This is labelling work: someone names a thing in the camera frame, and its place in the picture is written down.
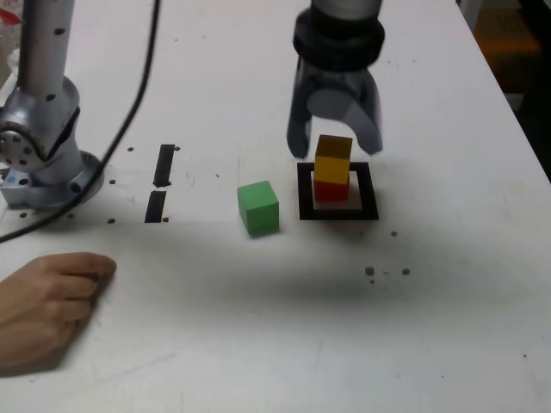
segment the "human hand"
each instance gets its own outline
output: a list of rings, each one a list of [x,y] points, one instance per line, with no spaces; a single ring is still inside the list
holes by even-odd
[[[64,347],[90,314],[97,282],[115,262],[91,253],[43,256],[0,282],[0,367],[27,364]]]

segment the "black tape strip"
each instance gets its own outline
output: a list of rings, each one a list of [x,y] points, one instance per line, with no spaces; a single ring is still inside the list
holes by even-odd
[[[153,191],[149,195],[149,204],[147,205],[147,213],[145,213],[146,224],[156,224],[162,221],[165,199],[165,191]]]
[[[175,145],[161,145],[153,181],[153,185],[157,188],[170,186],[170,169],[172,168],[172,158],[174,157],[175,148]]]
[[[350,172],[356,172],[362,209],[316,210],[313,204],[312,172],[313,163],[298,163],[299,212],[301,221],[370,221],[378,220],[377,201],[367,163],[350,164]]]

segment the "stacked cubes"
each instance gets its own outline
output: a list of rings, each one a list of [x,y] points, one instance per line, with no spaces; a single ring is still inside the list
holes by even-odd
[[[317,202],[348,200],[352,139],[322,135],[316,151],[313,187]]]

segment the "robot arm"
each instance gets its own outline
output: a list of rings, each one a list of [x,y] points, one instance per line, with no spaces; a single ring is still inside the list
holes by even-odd
[[[382,150],[379,96],[367,68],[379,57],[381,0],[312,0],[299,15],[299,54],[288,144],[305,157],[314,115],[339,120],[369,154]],[[26,0],[19,78],[0,113],[0,160],[11,170],[2,185],[10,208],[67,205],[99,170],[75,140],[76,86],[65,77],[74,0]],[[102,186],[101,177],[86,194]]]
[[[2,193],[13,209],[64,205],[99,165],[75,140],[80,97],[65,77],[73,9],[74,0],[25,1],[19,77],[0,113],[0,160],[11,168]]]
[[[368,154],[382,151],[379,92],[367,70],[385,39],[377,20],[380,9],[381,0],[312,0],[299,15],[294,31],[299,63],[288,125],[295,157],[308,153],[313,115],[348,125]]]

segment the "black cable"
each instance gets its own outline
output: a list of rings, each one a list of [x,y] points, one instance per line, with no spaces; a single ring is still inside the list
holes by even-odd
[[[36,231],[36,230],[39,230],[40,228],[45,227],[46,225],[51,224],[56,219],[63,217],[72,208],[78,206],[82,202],[84,197],[94,187],[97,180],[100,179],[100,177],[103,174],[103,171],[105,170],[105,167],[109,163],[109,160],[111,159],[117,147],[119,146],[122,139],[124,138],[124,135],[127,132],[127,129],[130,127],[130,124],[132,123],[134,117],[136,116],[136,113],[138,112],[138,109],[144,99],[145,90],[147,89],[147,84],[149,83],[149,77],[152,71],[153,54],[155,53],[155,43],[157,41],[158,18],[159,18],[160,9],[161,9],[161,2],[162,0],[155,0],[155,3],[153,4],[152,23],[151,23],[151,29],[149,34],[149,44],[147,46],[147,56],[145,57],[145,67],[144,67],[144,72],[142,74],[141,83],[139,85],[138,94],[136,96],[136,99],[134,100],[134,103],[132,105],[132,108],[130,109],[130,112],[128,113],[124,123],[121,126],[121,129],[119,129],[119,132],[116,134],[115,139],[113,139],[111,146],[109,147],[107,153],[103,157],[103,160],[100,163],[100,166],[97,168],[94,175],[90,178],[89,182],[86,184],[83,190],[73,200],[71,200],[70,202],[67,202],[65,206],[62,206],[57,212],[53,213],[52,215],[44,219],[41,219],[40,221],[35,222],[34,224],[29,225],[26,228],[21,228],[20,230],[13,231],[9,234],[1,236],[0,243],[6,243],[8,241],[11,241],[12,239],[16,239],[18,237],[22,237],[23,235],[27,235],[33,231]]]

